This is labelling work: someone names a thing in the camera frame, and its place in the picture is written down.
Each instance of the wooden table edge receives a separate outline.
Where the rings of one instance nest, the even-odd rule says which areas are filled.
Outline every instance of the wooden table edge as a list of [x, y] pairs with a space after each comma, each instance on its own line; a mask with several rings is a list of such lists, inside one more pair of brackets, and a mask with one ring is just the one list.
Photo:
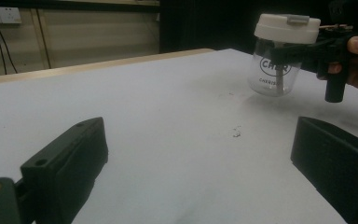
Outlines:
[[93, 69], [99, 69], [99, 68], [105, 68], [105, 67], [111, 67], [111, 66], [119, 66], [119, 65], [131, 64], [131, 63], [151, 62], [151, 61], [156, 61], [156, 60], [171, 59], [171, 58], [184, 57], [184, 56], [195, 55], [195, 54], [202, 54], [202, 53], [207, 53], [207, 52], [212, 52], [212, 51], [214, 51], [214, 50], [213, 49], [192, 49], [192, 50], [177, 51], [177, 52], [171, 52], [171, 53], [163, 53], [163, 54], [135, 57], [135, 58], [129, 58], [129, 59], [113, 60], [113, 61], [101, 62], [101, 63], [87, 63], [87, 64], [81, 64], [81, 65], [75, 65], [75, 66], [62, 67], [62, 68], [53, 68], [53, 69], [39, 70], [39, 71], [33, 71], [33, 72], [13, 74], [13, 75], [5, 75], [5, 76], [0, 76], [0, 83], [25, 80], [25, 79], [31, 79], [31, 78], [67, 75], [67, 74], [73, 74], [76, 72], [89, 71], [89, 70], [93, 70]]

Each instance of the wall socket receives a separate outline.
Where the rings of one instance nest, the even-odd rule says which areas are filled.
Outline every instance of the wall socket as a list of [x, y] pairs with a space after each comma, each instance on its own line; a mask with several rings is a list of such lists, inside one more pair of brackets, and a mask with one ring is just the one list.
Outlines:
[[0, 7], [0, 23], [21, 23], [19, 9], [17, 7]]

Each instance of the table surface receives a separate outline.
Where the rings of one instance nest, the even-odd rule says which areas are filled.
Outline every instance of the table surface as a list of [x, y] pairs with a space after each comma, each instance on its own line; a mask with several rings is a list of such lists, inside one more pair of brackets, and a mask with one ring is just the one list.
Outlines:
[[250, 61], [227, 49], [0, 82], [0, 176], [19, 180], [38, 150], [103, 117], [109, 162], [76, 224], [345, 223], [290, 153], [298, 116], [358, 136], [358, 90], [329, 104], [301, 71], [290, 94], [265, 97], [246, 83]]

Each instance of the wall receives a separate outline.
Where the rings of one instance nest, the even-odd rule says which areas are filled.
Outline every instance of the wall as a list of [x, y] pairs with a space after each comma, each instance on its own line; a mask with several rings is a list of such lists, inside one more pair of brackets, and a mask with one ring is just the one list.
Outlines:
[[[20, 13], [22, 24], [0, 25], [19, 73], [158, 53], [157, 14], [23, 8]], [[13, 74], [2, 48], [7, 73]]]

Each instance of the plastic container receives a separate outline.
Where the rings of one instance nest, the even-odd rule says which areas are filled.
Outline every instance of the plastic container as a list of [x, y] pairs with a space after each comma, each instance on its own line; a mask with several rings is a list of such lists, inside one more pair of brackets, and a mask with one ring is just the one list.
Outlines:
[[268, 96], [289, 93], [296, 80], [301, 63], [276, 65], [270, 59], [270, 50], [287, 45], [313, 44], [319, 34], [319, 19], [297, 15], [262, 14], [255, 28], [258, 37], [250, 66], [250, 87]]

